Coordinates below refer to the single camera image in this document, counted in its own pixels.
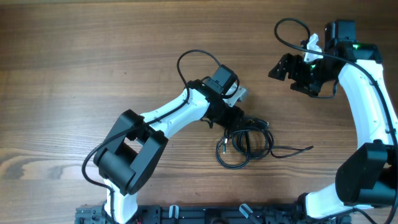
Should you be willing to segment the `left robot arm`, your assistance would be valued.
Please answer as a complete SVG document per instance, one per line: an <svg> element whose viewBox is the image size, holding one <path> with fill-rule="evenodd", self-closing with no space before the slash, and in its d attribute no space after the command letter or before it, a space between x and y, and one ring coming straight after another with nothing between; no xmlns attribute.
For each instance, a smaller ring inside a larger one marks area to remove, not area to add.
<svg viewBox="0 0 398 224"><path fill-rule="evenodd" d="M153 174L169 139L182 128L203 118L228 133L240 128L244 113L235 104L247 94L238 76L220 65L213 76L187 82L178 97L154 111L122 113L93 159L108 188L108 218L115 223L131 220L138 210L138 191Z"/></svg>

